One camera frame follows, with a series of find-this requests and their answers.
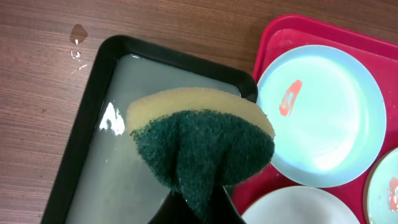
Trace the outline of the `light blue plate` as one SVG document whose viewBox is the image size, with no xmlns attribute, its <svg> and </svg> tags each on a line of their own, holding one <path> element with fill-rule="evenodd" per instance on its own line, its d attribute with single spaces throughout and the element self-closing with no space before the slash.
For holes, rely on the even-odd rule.
<svg viewBox="0 0 398 224">
<path fill-rule="evenodd" d="M 369 70 L 352 55 L 305 45 L 278 56 L 258 84 L 257 104 L 275 130 L 272 165 L 296 183 L 346 184 L 378 156 L 386 106 Z"/>
<path fill-rule="evenodd" d="M 397 224 L 397 148 L 383 155 L 366 180 L 364 213 L 370 224 Z"/>
</svg>

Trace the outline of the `red plastic tray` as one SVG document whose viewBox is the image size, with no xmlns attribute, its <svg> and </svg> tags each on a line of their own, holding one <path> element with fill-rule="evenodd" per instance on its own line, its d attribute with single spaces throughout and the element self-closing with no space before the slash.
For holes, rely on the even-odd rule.
<svg viewBox="0 0 398 224">
<path fill-rule="evenodd" d="M 335 47 L 356 57 L 372 73 L 381 88 L 387 111 L 387 135 L 377 160 L 397 147 L 397 44 L 375 39 L 348 29 L 337 27 L 301 15 L 280 16 L 265 28 L 254 66 L 253 77 L 259 81 L 262 72 L 271 62 L 286 51 L 303 45 L 321 44 Z M 356 180 L 326 189 L 342 200 L 366 223 L 365 204 L 371 169 Z M 259 197 L 282 187 L 298 185 L 283 177 L 274 167 L 268 166 L 260 173 L 239 184 L 233 192 L 233 203 L 242 214 Z"/>
</svg>

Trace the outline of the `black water tray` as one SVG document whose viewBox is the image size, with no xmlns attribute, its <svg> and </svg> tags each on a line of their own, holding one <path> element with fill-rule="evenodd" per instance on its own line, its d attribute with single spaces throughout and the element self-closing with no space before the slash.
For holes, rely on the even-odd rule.
<svg viewBox="0 0 398 224">
<path fill-rule="evenodd" d="M 42 223 L 148 223 L 169 189 L 136 154 L 130 102 L 178 87 L 206 87 L 256 101 L 242 70 L 125 35 L 100 46 Z"/>
</svg>

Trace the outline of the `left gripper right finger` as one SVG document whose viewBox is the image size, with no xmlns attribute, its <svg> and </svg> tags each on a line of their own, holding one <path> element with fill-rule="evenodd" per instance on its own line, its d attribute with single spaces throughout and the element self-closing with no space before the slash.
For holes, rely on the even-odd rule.
<svg viewBox="0 0 398 224">
<path fill-rule="evenodd" d="M 209 215 L 209 224 L 246 224 L 224 187 L 213 189 Z"/>
</svg>

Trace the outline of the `green yellow sponge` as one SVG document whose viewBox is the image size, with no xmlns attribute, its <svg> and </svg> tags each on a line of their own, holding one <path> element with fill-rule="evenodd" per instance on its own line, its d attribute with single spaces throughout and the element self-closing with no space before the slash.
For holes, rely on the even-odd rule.
<svg viewBox="0 0 398 224">
<path fill-rule="evenodd" d="M 211 88 L 175 88 L 133 101 L 129 135 L 154 177 L 182 196 L 202 223 L 211 197 L 267 166 L 274 129 L 257 104 Z"/>
</svg>

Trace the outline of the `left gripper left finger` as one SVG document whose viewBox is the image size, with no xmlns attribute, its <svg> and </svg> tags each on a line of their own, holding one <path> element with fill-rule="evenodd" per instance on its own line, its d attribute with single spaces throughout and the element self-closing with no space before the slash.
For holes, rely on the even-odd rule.
<svg viewBox="0 0 398 224">
<path fill-rule="evenodd" d="M 170 191 L 148 224 L 192 224 L 195 215 L 180 193 Z"/>
</svg>

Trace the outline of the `light blue plate top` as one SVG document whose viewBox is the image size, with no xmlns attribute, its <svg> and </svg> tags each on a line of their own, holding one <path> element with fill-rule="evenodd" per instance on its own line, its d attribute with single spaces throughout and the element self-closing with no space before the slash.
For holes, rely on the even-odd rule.
<svg viewBox="0 0 398 224">
<path fill-rule="evenodd" d="M 272 165 L 296 183 L 346 184 L 378 156 L 386 106 L 369 70 L 352 55 L 305 45 L 278 56 L 258 84 L 257 104 L 275 130 Z"/>
</svg>

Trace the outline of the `white plate front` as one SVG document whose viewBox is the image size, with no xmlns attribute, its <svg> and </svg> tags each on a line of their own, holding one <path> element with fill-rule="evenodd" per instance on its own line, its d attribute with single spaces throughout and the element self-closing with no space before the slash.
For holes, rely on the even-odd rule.
<svg viewBox="0 0 398 224">
<path fill-rule="evenodd" d="M 285 187 L 262 196 L 242 218 L 252 224 L 359 224 L 340 199 L 305 186 Z"/>
</svg>

